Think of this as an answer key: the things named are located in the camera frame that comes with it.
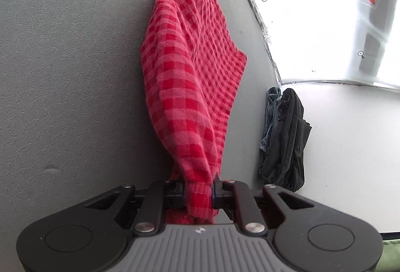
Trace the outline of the red checkered cloth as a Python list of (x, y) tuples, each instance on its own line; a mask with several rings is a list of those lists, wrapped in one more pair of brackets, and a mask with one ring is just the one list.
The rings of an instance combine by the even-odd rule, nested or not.
[(175, 224), (213, 223), (212, 184), (220, 174), (231, 110), (247, 57), (218, 0), (155, 0), (141, 48), (153, 128), (186, 190)]

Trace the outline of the black folded garment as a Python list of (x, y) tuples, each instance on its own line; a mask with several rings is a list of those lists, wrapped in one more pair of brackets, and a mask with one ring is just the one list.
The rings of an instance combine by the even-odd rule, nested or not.
[(266, 184), (297, 192), (305, 184), (304, 151), (312, 126), (304, 119), (304, 107), (292, 88), (281, 90), (279, 117), (270, 148), (260, 150), (258, 174)]

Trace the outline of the white play mat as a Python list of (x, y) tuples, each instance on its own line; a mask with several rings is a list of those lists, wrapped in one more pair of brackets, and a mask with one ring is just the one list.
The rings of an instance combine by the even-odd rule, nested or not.
[(399, 88), (399, 0), (249, 0), (281, 84)]

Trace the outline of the green object at corner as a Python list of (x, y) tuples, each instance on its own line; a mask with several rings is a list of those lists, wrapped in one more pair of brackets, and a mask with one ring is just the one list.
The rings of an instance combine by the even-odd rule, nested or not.
[(383, 241), (383, 252), (375, 272), (400, 272), (400, 239)]

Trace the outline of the blue denim garment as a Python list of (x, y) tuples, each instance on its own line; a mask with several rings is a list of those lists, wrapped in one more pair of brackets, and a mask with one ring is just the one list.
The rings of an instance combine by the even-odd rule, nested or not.
[(266, 107), (264, 111), (264, 128), (260, 150), (267, 153), (271, 146), (271, 139), (279, 117), (279, 101), (281, 99), (281, 89), (273, 86), (268, 89), (266, 94)]

